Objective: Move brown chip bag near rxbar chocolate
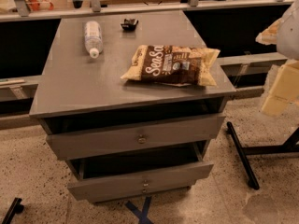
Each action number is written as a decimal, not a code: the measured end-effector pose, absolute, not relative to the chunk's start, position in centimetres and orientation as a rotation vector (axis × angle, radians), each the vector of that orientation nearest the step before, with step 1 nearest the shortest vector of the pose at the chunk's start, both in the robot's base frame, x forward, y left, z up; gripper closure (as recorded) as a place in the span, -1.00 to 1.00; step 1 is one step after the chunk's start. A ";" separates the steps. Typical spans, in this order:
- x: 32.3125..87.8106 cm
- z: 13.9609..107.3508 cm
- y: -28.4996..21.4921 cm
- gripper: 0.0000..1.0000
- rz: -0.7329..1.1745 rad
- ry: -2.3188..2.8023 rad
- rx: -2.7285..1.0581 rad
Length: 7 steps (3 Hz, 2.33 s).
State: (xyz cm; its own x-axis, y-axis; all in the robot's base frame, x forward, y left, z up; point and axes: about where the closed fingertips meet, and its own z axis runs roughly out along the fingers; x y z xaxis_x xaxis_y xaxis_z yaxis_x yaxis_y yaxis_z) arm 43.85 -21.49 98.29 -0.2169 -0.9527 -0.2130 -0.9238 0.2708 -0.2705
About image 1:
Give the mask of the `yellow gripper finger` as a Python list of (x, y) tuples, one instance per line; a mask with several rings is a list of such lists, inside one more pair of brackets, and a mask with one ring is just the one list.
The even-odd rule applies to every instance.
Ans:
[(280, 22), (281, 19), (274, 21), (268, 28), (256, 36), (255, 41), (263, 45), (276, 45)]
[(265, 95), (261, 112), (278, 116), (289, 103), (298, 102), (299, 62), (288, 60), (281, 66), (274, 65), (268, 75), (270, 88)]

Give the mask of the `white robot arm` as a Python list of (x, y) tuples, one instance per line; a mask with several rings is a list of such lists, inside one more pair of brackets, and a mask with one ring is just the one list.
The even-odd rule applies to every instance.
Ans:
[(268, 116), (278, 116), (299, 96), (299, 0), (295, 0), (282, 17), (259, 33), (255, 40), (275, 45), (288, 61), (280, 66), (274, 83), (261, 107)]

